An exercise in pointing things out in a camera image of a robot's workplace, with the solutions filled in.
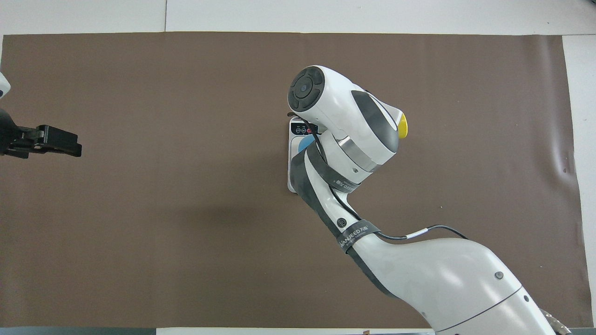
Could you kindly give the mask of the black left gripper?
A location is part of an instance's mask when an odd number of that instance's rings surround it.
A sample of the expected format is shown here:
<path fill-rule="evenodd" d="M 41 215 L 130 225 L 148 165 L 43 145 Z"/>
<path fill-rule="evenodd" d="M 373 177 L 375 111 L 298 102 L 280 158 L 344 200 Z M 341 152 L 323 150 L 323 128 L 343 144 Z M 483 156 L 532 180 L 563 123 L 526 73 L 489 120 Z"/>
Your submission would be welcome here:
<path fill-rule="evenodd" d="M 26 150 L 13 150 L 9 146 L 20 138 L 21 131 L 12 117 L 0 109 L 0 154 L 27 159 L 30 153 L 58 153 L 81 157 L 82 146 L 77 142 L 77 135 L 50 125 L 36 128 L 23 127 L 22 138 L 26 141 Z"/>

